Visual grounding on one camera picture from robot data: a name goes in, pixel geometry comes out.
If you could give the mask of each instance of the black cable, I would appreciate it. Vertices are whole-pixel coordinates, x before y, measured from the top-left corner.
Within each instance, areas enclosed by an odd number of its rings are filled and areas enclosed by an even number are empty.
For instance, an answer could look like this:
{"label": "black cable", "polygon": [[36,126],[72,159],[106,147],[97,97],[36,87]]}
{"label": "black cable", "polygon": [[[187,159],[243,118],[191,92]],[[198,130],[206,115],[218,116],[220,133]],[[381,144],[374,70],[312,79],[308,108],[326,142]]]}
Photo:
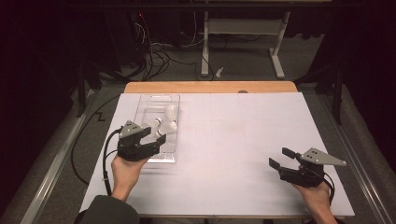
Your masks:
{"label": "black cable", "polygon": [[172,62],[174,62],[174,63],[180,63],[180,64],[184,64],[184,65],[194,65],[194,74],[196,75],[196,73],[197,73],[197,64],[198,63],[183,63],[183,62],[180,62],[180,61],[178,61],[178,60],[175,60],[175,59],[173,59],[167,52],[166,52],[166,48],[165,48],[165,45],[163,44],[163,47],[162,47],[162,53],[166,56],[166,59],[168,60],[168,62],[169,61],[172,61]]}
{"label": "black cable", "polygon": [[108,157],[109,155],[113,154],[113,153],[114,153],[114,152],[116,152],[116,151],[118,151],[118,150],[117,150],[117,149],[115,149],[115,150],[112,150],[111,152],[107,153],[107,155],[106,155],[106,159],[107,159],[107,157]]}
{"label": "black cable", "polygon": [[222,39],[222,40],[225,41],[224,46],[221,47],[221,48],[216,48],[216,47],[213,47],[213,46],[208,46],[208,48],[210,48],[210,49],[226,49],[227,46],[228,46],[228,39],[227,39],[227,37],[226,37],[226,36],[223,36],[223,35],[215,35],[215,36],[218,36],[220,39]]}
{"label": "black cable", "polygon": [[159,74],[161,74],[161,73],[163,73],[164,71],[166,71],[166,69],[169,67],[169,61],[167,61],[167,60],[165,60],[163,57],[161,57],[160,54],[158,54],[157,52],[152,52],[151,54],[157,55],[158,58],[161,58],[161,59],[162,59],[162,62],[163,62],[163,63],[162,63],[161,65],[155,66],[154,63],[153,63],[153,59],[154,59],[154,58],[151,56],[151,63],[150,63],[151,67],[160,67],[160,68],[157,70],[156,73],[154,73],[154,74],[152,74],[152,75],[147,74],[147,75],[142,79],[142,81],[151,80],[153,77],[156,77],[156,76],[158,76]]}
{"label": "black cable", "polygon": [[[325,179],[324,177],[322,177],[320,174],[318,174],[317,172],[315,172],[315,171],[313,171],[313,170],[310,170],[310,169],[305,169],[305,170],[306,170],[307,172],[313,174],[313,175],[317,175],[319,178],[322,179],[322,181],[323,181],[324,183],[327,184],[327,186],[329,186],[329,188],[330,188],[329,201],[330,201],[330,204],[332,204],[332,199],[334,198],[334,193],[335,193],[335,185],[334,185],[334,183],[332,182],[332,184],[330,184],[330,182],[329,182],[327,179]],[[328,177],[330,178],[330,180],[332,181],[332,178],[331,178],[328,174],[326,174],[326,173],[324,173],[324,174],[325,174],[326,176],[328,176]]]}
{"label": "black cable", "polygon": [[90,120],[93,118],[93,116],[98,114],[98,111],[100,109],[102,109],[105,105],[107,105],[109,102],[111,102],[112,100],[116,99],[117,97],[119,97],[120,95],[116,95],[114,97],[112,97],[111,99],[109,99],[108,101],[106,101],[104,104],[102,104],[101,106],[99,106],[94,112],[93,114],[88,118],[87,122],[84,124],[84,126],[81,128],[81,131],[79,132],[76,140],[73,143],[72,149],[71,149],[71,154],[70,154],[70,161],[72,163],[72,168],[73,168],[73,172],[75,173],[76,177],[85,185],[89,185],[88,181],[86,181],[84,178],[82,178],[79,174],[78,171],[76,169],[76,165],[74,163],[74,151],[76,148],[76,144],[78,139],[81,137],[82,132],[84,132],[85,128],[87,127],[87,125],[90,123]]}
{"label": "black cable", "polygon": [[[158,52],[153,52],[152,54],[155,54],[157,57],[153,57],[152,60],[153,61],[149,61],[148,63],[150,65],[152,65],[153,67],[162,67],[164,66],[166,63],[168,63],[169,59],[162,57]],[[160,62],[162,63],[161,65],[155,65],[154,64],[154,60],[156,59],[160,59]]]}
{"label": "black cable", "polygon": [[159,48],[155,52],[162,52],[165,49],[165,43],[160,43],[160,41],[157,41],[155,44],[152,44],[151,49],[153,48]]}
{"label": "black cable", "polygon": [[[147,64],[146,60],[143,60],[142,63],[139,64],[139,66],[136,68],[136,70],[134,70],[133,72],[131,72],[128,75],[125,75],[125,77],[126,78],[131,78],[131,77],[135,77],[135,76],[139,75],[140,73],[142,73],[145,70],[146,64]],[[114,78],[112,76],[107,77],[107,76],[104,76],[102,74],[99,74],[99,78],[101,78],[102,80],[105,80],[105,81],[117,81],[118,80],[118,79],[116,79],[116,78]]]}
{"label": "black cable", "polygon": [[[149,62],[152,62],[152,54],[151,54],[151,52],[148,55],[149,55],[149,58],[150,58],[150,61],[148,61],[148,63],[149,63]],[[149,74],[151,73],[152,67],[153,66],[152,66],[152,63],[151,63],[148,72],[142,76],[141,81],[144,81],[146,79],[146,77],[149,76]]]}
{"label": "black cable", "polygon": [[238,38],[235,37],[234,35],[226,35],[225,38],[231,39],[231,40],[237,40],[237,41],[242,41],[242,42],[252,42],[252,41],[257,41],[264,37],[266,35],[259,35],[258,37],[252,38],[252,39],[245,39],[245,38]]}
{"label": "black cable", "polygon": [[[326,174],[326,173],[324,173],[324,174],[327,177],[329,177],[330,181],[332,181],[332,178],[328,174]],[[334,194],[335,194],[335,185],[334,185],[334,182],[332,182],[332,190],[330,191],[330,204],[332,204],[332,198],[334,198]]]}
{"label": "black cable", "polygon": [[202,55],[202,58],[204,59],[204,61],[207,63],[207,66],[209,66],[209,70],[212,73],[212,78],[210,78],[209,81],[213,81],[213,79],[215,78],[215,73],[212,70],[212,67],[210,66],[210,63],[205,59],[204,55]]}
{"label": "black cable", "polygon": [[105,187],[106,187],[106,191],[107,191],[107,195],[111,196],[111,187],[110,187],[110,182],[108,181],[108,175],[107,175],[107,170],[106,170],[106,158],[107,158],[107,148],[108,148],[108,143],[110,142],[111,138],[114,136],[114,134],[116,133],[120,133],[122,130],[122,126],[115,130],[114,132],[112,132],[107,140],[106,140],[106,144],[105,144],[105,149],[103,150],[103,161],[102,161],[102,165],[103,165],[103,180],[105,181]]}

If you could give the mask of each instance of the white object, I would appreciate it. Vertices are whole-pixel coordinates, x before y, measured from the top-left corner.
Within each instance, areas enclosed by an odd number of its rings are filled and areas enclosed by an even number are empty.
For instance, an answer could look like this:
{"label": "white object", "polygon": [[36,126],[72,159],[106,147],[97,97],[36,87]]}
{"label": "white object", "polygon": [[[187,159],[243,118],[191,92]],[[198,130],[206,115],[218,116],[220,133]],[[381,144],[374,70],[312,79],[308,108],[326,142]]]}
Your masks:
{"label": "white object", "polygon": [[150,127],[151,133],[148,135],[148,137],[154,137],[154,136],[156,136],[155,133],[158,132],[158,128],[160,127],[161,123],[162,123],[162,120],[160,118],[156,118],[150,123],[143,123],[142,128]]}
{"label": "white object", "polygon": [[170,121],[177,120],[178,107],[177,105],[166,105],[165,106],[165,117]]}
{"label": "white object", "polygon": [[175,133],[177,131],[177,124],[173,121],[162,123],[158,131],[155,133],[157,137],[161,137],[165,134]]}
{"label": "white object", "polygon": [[220,69],[218,69],[218,72],[216,73],[216,77],[221,77],[221,72],[223,70],[223,67],[221,67]]}

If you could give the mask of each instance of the wooden table edge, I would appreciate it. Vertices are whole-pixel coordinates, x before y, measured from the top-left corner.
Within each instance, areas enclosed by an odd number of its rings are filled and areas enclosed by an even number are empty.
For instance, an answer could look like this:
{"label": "wooden table edge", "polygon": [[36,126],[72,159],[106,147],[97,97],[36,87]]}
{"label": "wooden table edge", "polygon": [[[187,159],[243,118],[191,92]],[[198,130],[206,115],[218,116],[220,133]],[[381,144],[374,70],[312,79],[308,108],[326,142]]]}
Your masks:
{"label": "wooden table edge", "polygon": [[169,81],[130,82],[124,93],[297,92],[291,81]]}

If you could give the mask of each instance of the metal rail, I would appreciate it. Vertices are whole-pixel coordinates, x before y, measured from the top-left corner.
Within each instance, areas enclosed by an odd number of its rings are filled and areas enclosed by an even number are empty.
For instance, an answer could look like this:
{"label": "metal rail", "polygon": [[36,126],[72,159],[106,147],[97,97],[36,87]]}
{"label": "metal rail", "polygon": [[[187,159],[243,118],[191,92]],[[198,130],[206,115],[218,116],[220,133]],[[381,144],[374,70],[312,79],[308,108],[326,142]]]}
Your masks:
{"label": "metal rail", "polygon": [[[88,109],[91,107],[96,95],[97,94],[95,94],[93,91],[90,91],[88,93],[87,98],[89,100],[88,100],[88,106],[86,107],[87,109],[86,111],[88,111]],[[76,140],[76,137],[78,136],[78,133],[81,130],[81,126],[85,118],[86,118],[86,113],[83,113],[81,117],[76,120],[73,130],[70,132],[67,139],[65,139],[63,147],[60,148],[58,153],[56,154],[56,157],[53,160],[52,165],[47,171],[47,174],[44,177],[43,182],[41,182],[41,185],[37,193],[35,194],[35,197],[30,203],[29,208],[27,209],[22,219],[21,224],[37,223],[41,215],[41,212],[45,204],[47,203],[50,193],[55,187],[59,175],[61,174],[61,171],[64,168],[64,164],[67,161],[68,156],[70,155],[70,148],[73,146],[73,143]]]}
{"label": "metal rail", "polygon": [[323,103],[323,107],[326,109],[326,112],[328,113],[329,118],[332,121],[332,124],[334,125],[341,139],[341,142],[346,149],[345,153],[347,156],[347,160],[349,161],[349,165],[353,173],[357,177],[356,179],[361,185],[361,190],[363,191],[368,204],[370,204],[378,223],[393,224],[394,222],[392,221],[389,212],[387,211],[387,208],[382,203],[382,200],[378,195],[377,189],[373,181],[370,179],[370,176],[368,176],[363,165],[361,164],[359,156],[355,153],[355,148],[349,142],[347,134],[345,133],[343,127],[338,125],[337,122],[334,120],[332,116],[332,106],[330,105],[329,100],[326,99],[326,96],[324,95],[319,96],[319,100]]}

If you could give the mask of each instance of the table leg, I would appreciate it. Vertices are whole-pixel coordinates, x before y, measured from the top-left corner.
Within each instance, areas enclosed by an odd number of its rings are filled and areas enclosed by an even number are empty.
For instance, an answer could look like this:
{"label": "table leg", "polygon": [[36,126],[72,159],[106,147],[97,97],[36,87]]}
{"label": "table leg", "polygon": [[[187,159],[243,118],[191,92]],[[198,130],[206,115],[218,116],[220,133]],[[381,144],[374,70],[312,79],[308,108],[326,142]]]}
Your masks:
{"label": "table leg", "polygon": [[207,40],[209,38],[209,27],[207,21],[209,19],[209,13],[205,12],[205,27],[204,27],[204,49],[202,51],[202,65],[201,75],[207,77],[209,75],[209,48],[207,46]]}
{"label": "table leg", "polygon": [[279,26],[279,32],[277,34],[276,46],[274,49],[270,49],[271,59],[273,61],[274,68],[276,71],[276,76],[278,79],[285,78],[285,74],[283,73],[283,69],[282,69],[282,66],[280,65],[280,60],[277,57],[277,54],[279,52],[280,44],[282,43],[282,40],[283,40],[283,35],[285,34],[285,31],[286,31],[286,27],[288,26],[289,16],[290,16],[290,12],[289,11],[285,12],[282,24]]}

